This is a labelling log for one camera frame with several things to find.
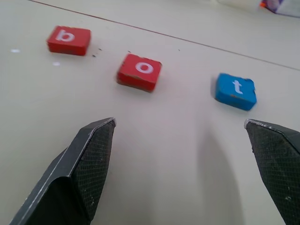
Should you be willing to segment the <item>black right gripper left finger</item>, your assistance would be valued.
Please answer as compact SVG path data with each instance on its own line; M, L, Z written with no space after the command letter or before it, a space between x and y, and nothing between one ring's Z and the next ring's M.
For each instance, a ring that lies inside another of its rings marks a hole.
M107 177L116 127L106 118L82 127L48 166L12 225L89 225Z

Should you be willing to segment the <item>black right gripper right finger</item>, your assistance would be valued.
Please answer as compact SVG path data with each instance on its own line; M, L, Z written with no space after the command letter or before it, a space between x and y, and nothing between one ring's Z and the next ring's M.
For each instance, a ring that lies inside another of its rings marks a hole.
M244 123L262 181L287 225L300 223L300 133L277 124Z

